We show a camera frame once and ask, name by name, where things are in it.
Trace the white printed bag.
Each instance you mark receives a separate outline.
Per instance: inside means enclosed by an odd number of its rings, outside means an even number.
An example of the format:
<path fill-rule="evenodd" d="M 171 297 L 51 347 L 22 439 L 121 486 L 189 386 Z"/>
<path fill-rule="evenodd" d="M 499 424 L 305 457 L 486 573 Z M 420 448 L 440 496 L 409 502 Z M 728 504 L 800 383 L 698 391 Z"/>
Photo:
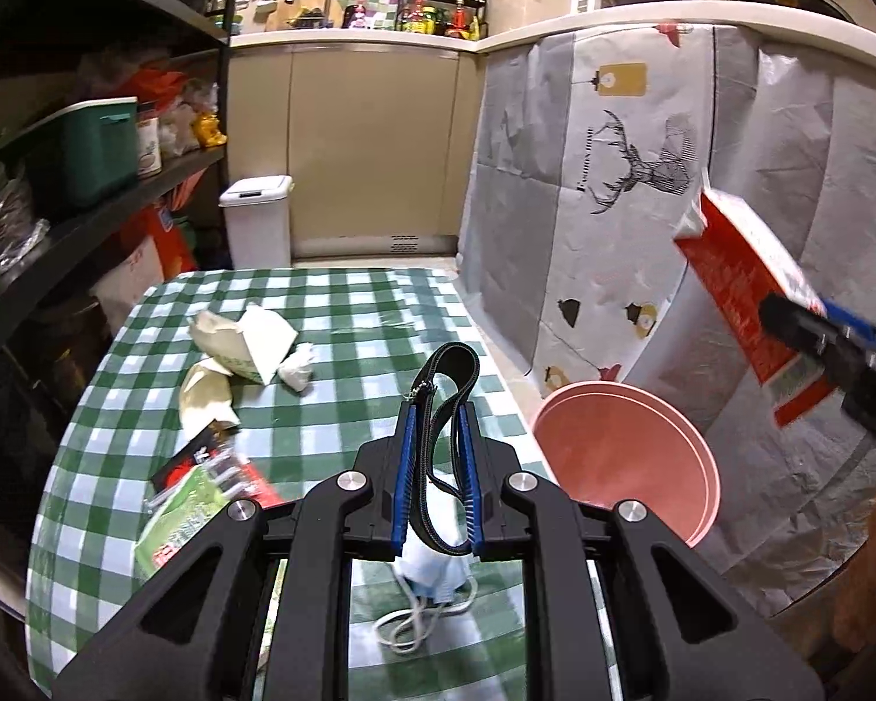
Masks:
<path fill-rule="evenodd" d="M 91 294 L 106 315 L 111 335 L 118 334 L 145 291 L 163 280 L 155 241 L 153 237 L 145 236 L 131 255 L 91 286 Z"/>

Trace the chrome kitchen faucet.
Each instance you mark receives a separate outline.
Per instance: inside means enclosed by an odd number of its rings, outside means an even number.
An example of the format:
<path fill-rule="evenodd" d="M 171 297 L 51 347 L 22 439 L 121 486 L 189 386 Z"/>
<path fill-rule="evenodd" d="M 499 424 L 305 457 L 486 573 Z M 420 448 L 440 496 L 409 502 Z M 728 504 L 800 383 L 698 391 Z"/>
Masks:
<path fill-rule="evenodd" d="M 333 24 L 333 0 L 296 0 L 291 26 L 294 29 L 328 29 Z"/>

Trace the yellow toy figure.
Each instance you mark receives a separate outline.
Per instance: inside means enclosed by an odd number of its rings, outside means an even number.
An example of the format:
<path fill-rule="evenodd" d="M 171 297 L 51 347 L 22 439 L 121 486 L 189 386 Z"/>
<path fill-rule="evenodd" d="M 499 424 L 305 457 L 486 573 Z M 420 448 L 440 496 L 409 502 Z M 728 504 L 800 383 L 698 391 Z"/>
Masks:
<path fill-rule="evenodd" d="M 227 136 L 220 129 L 220 119 L 215 112 L 197 112 L 191 123 L 194 138 L 200 149 L 215 149 L 227 143 Z"/>

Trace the small white tissue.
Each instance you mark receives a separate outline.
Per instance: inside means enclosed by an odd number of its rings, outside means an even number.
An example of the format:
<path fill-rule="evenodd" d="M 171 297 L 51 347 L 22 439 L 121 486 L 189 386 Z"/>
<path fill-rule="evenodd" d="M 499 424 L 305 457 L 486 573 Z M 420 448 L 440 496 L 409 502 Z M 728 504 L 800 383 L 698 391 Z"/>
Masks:
<path fill-rule="evenodd" d="M 298 343 L 278 366 L 278 377 L 294 393 L 303 393 L 313 377 L 316 348 L 313 343 Z"/>

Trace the red orange bag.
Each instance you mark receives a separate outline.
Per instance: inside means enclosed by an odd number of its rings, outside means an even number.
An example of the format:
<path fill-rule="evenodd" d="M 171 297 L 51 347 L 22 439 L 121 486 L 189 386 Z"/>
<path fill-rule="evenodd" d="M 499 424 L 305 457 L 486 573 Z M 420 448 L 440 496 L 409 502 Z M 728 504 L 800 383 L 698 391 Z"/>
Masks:
<path fill-rule="evenodd" d="M 123 248 L 136 248 L 144 242 L 145 237 L 153 241 L 164 279 L 172 280 L 177 275 L 197 269 L 193 252 L 180 226 L 160 199 L 137 210 L 118 231 Z"/>

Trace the blue white face mask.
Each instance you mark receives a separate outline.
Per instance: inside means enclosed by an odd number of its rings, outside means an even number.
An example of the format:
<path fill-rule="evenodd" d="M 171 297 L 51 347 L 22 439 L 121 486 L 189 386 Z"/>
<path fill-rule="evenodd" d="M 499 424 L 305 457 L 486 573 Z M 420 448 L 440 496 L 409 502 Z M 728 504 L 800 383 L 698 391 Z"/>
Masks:
<path fill-rule="evenodd" d="M 427 643 L 438 622 L 467 614 L 478 595 L 471 558 L 435 551 L 408 529 L 392 574 L 408 604 L 373 622 L 376 641 L 394 655 L 409 655 Z"/>

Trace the black metal storage shelf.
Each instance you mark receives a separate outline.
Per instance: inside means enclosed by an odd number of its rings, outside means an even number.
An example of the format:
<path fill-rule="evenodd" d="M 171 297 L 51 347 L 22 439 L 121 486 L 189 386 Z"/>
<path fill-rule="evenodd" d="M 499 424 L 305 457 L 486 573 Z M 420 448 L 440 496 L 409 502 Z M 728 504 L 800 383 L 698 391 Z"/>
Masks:
<path fill-rule="evenodd" d="M 144 57 L 224 81 L 229 33 L 182 0 L 0 0 L 0 160 L 50 225 L 0 277 L 0 350 L 123 221 L 221 160 L 193 152 L 138 174 L 138 101 L 120 87 Z"/>

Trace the cream paper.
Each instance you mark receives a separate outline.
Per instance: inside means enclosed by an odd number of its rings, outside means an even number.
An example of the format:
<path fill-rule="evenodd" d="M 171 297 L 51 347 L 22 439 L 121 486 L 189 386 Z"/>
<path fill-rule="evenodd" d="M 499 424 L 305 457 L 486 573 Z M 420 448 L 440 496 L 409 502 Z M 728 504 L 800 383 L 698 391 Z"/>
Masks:
<path fill-rule="evenodd" d="M 186 373 L 178 393 L 178 416 L 186 440 L 196 437 L 212 422 L 235 429 L 240 419 L 232 407 L 231 371 L 211 358 L 197 361 Z"/>

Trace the red black snack wrapper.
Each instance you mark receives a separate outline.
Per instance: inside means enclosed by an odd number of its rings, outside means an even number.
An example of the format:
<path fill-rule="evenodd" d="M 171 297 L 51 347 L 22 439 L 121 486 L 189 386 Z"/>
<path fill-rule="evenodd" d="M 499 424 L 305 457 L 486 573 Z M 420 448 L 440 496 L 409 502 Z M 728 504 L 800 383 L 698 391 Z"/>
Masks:
<path fill-rule="evenodd" d="M 234 427 L 212 421 L 151 475 L 153 495 L 147 508 L 156 511 L 164 505 L 193 471 L 205 476 L 227 500 L 251 498 L 262 508 L 283 502 L 264 475 L 237 453 Z"/>

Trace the green panda snack packet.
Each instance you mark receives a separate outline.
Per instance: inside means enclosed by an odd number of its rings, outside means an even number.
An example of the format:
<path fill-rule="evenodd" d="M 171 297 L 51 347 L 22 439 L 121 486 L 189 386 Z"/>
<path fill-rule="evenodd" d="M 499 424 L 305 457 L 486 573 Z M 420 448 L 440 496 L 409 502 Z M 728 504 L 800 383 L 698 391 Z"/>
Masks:
<path fill-rule="evenodd" d="M 142 576 L 149 578 L 164 567 L 226 502 L 202 467 L 191 470 L 159 505 L 134 546 L 135 564 Z"/>

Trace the red medicine box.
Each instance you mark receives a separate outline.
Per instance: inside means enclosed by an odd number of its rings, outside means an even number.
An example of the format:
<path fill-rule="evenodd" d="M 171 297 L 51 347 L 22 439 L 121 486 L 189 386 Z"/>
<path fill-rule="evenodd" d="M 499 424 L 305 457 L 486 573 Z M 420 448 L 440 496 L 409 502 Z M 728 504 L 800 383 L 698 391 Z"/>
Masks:
<path fill-rule="evenodd" d="M 771 228 L 736 195 L 704 182 L 679 221 L 674 244 L 728 323 L 785 427 L 836 389 L 825 369 L 764 329 L 760 305 L 780 297 L 825 317 L 828 309 Z"/>

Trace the green plastic storage box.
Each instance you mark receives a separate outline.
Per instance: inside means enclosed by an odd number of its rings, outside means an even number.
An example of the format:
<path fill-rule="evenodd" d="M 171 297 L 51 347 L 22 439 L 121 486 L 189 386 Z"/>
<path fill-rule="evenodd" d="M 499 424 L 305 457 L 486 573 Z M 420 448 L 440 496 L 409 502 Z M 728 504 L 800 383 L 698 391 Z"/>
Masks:
<path fill-rule="evenodd" d="M 137 179 L 137 98 L 112 96 L 58 109 L 9 144 L 34 195 L 80 209 Z"/>

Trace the beige kitchen cabinet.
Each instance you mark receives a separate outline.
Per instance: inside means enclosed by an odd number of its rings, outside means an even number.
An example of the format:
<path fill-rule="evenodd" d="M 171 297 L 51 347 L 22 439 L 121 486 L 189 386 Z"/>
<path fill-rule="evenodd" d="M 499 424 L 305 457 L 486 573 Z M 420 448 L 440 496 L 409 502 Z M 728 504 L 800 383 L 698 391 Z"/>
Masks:
<path fill-rule="evenodd" d="M 298 258 L 456 253 L 484 87 L 440 36 L 280 30 L 234 38 L 232 181 L 287 174 Z"/>

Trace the black elastic band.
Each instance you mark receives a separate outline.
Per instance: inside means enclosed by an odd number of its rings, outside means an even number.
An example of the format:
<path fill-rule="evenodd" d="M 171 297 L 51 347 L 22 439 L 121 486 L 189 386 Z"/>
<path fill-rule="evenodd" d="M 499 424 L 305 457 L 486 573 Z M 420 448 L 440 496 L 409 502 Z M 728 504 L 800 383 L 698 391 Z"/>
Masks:
<path fill-rule="evenodd" d="M 414 378 L 409 402 L 418 406 L 416 427 L 416 464 L 414 464 L 413 505 L 409 522 L 422 541 L 438 552 L 463 557 L 471 554 L 470 543 L 449 543 L 436 530 L 429 513 L 427 489 L 454 497 L 463 506 L 458 465 L 457 410 L 468 408 L 470 394 L 479 378 L 479 359 L 471 346 L 462 342 L 446 342 L 433 351 L 424 367 Z M 449 459 L 454 482 L 440 480 L 435 473 L 435 448 L 444 429 L 449 429 Z"/>

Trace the white pedal trash bin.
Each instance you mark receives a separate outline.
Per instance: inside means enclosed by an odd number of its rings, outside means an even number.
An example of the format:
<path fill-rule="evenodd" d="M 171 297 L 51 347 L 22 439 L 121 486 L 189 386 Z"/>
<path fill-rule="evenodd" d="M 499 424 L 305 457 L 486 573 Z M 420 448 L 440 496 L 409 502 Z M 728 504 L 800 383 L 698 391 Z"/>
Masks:
<path fill-rule="evenodd" d="M 289 268 L 289 193 L 284 174 L 240 179 L 220 196 L 227 242 L 235 269 Z"/>

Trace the green white checkered tablecloth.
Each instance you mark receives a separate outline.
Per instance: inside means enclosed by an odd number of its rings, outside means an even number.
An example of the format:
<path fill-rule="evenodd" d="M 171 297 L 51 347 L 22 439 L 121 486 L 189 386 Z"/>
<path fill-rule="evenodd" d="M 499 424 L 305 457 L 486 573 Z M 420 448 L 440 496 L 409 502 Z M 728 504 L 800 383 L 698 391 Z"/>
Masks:
<path fill-rule="evenodd" d="M 151 516 L 153 471 L 188 442 L 178 391 L 202 358 L 189 337 L 200 310 L 237 320 L 275 310 L 314 346 L 313 377 L 294 394 L 234 380 L 235 448 L 284 500 L 353 465 L 395 429 L 400 399 L 446 340 L 478 351 L 471 395 L 481 431 L 514 446 L 520 464 L 554 479 L 529 423 L 449 275 L 424 268 L 214 270 L 147 290 L 116 334 L 75 409 L 48 472 L 26 576 L 29 676 L 48 692 L 89 636 L 145 581 L 134 546 Z M 403 606 L 389 565 L 357 563 L 349 633 L 351 699 L 527 699 L 522 574 L 474 563 L 476 600 L 443 617 L 427 643 L 399 657 L 373 623 Z"/>

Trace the pink plastic bucket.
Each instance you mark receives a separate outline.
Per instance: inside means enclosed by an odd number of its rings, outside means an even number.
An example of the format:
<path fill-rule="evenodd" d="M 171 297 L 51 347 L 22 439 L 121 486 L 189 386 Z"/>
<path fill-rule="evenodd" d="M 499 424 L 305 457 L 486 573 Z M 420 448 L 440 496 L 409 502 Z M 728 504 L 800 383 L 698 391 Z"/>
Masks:
<path fill-rule="evenodd" d="M 658 395 L 616 381 L 568 384 L 544 400 L 531 432 L 576 500 L 639 500 L 691 547 L 712 529 L 721 502 L 714 454 Z"/>

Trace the black spice rack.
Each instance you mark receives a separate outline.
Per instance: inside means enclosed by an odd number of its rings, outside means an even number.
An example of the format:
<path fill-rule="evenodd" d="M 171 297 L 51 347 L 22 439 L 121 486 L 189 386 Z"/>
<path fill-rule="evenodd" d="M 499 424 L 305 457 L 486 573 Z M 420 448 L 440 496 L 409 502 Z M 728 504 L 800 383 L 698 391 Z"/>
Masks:
<path fill-rule="evenodd" d="M 394 29 L 479 41 L 489 35 L 489 0 L 397 0 Z"/>

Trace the white labelled jar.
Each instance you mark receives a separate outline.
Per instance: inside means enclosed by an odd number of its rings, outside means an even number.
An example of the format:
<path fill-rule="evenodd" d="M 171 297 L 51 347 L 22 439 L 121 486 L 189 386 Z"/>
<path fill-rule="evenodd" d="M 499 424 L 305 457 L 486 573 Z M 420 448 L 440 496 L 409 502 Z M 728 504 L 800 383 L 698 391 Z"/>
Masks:
<path fill-rule="evenodd" d="M 137 119 L 137 176 L 156 176 L 162 169 L 159 122 L 156 116 Z"/>

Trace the grey deer print cloth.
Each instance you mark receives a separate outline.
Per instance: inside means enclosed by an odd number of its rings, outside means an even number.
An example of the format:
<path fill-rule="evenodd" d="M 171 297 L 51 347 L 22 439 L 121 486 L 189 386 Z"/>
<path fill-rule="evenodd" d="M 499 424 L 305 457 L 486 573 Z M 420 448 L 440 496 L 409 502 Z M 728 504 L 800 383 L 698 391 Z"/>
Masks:
<path fill-rule="evenodd" d="M 616 378 L 698 426 L 723 481 L 704 557 L 769 616 L 861 546 L 876 441 L 837 399 L 774 424 L 674 242 L 703 185 L 742 198 L 821 296 L 876 324 L 876 70 L 731 26 L 489 55 L 460 277 L 541 388 Z"/>

